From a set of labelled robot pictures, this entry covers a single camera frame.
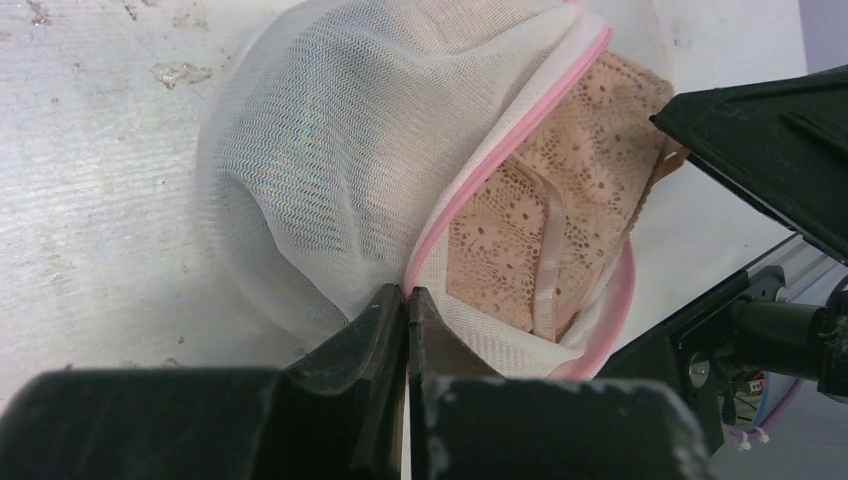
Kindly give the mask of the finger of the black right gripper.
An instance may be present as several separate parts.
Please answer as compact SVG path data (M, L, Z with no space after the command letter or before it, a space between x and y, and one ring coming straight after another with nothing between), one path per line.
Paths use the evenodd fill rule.
M678 94L650 118L758 212L847 261L847 68Z

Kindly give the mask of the white mesh bag pink zipper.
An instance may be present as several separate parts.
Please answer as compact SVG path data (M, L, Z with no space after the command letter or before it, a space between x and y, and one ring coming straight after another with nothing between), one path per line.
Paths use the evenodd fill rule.
M610 34L579 1L295 4L236 57L200 128L198 211L216 257L307 350L382 285L422 286L498 373L595 376L633 296L631 248L551 343L447 294L447 228Z

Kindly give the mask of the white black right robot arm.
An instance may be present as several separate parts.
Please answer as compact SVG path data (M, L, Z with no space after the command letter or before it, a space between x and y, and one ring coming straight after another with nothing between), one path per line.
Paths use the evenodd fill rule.
M831 259L847 260L847 70L675 96L654 125L689 161ZM847 395L847 292L822 307L779 302L773 267L737 273L649 332L672 384L693 402L744 371L815 381Z

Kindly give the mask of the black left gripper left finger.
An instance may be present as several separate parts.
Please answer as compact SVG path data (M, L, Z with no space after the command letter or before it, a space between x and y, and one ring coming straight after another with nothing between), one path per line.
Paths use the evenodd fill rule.
M286 368L43 373L1 418L5 479L396 479L407 316L395 285Z

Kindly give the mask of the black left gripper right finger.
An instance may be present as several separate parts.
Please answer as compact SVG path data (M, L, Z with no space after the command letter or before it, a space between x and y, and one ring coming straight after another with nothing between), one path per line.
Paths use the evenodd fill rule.
M445 324L428 290L408 303L415 479L709 479L694 416L667 387L507 379Z

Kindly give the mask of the beige bra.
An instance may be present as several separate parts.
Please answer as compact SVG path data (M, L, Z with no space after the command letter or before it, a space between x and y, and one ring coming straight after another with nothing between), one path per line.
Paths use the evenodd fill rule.
M448 294L560 340L661 175L666 139L650 116L672 94L651 70L602 53L452 221Z

